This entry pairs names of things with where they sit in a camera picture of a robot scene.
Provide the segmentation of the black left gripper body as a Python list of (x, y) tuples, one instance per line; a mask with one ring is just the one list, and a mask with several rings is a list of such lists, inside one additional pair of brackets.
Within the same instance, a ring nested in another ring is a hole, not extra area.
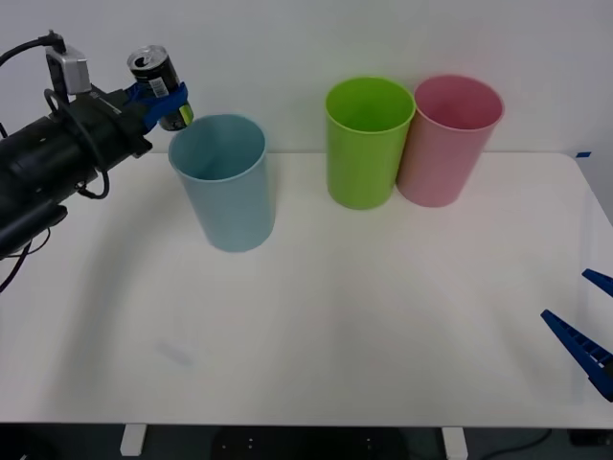
[(148, 108), (130, 96), (128, 89), (106, 93), (93, 86), (69, 103), (71, 113), (92, 137), (108, 170), (128, 156), (138, 158), (152, 149), (144, 124)]

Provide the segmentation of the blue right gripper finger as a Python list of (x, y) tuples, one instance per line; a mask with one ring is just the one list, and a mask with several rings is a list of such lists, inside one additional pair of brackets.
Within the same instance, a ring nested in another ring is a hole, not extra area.
[(610, 297), (613, 296), (613, 278), (612, 277), (602, 274), (593, 269), (585, 269), (581, 273), (581, 276), (587, 279), (588, 281), (590, 281), (592, 284), (594, 284), (598, 288), (600, 288), (605, 293), (607, 293)]
[(549, 310), (540, 314), (597, 391), (612, 401), (612, 354)]

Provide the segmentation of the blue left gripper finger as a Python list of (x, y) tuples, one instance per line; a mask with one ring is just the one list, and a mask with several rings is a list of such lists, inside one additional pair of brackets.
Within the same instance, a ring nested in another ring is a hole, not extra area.
[(163, 118), (179, 112), (180, 108), (188, 103), (188, 88), (181, 82), (168, 96), (142, 100), (142, 103), (147, 107), (143, 123), (148, 130), (152, 130)]
[(125, 90), (127, 97), (124, 106), (148, 106), (148, 92), (139, 82), (133, 83)]

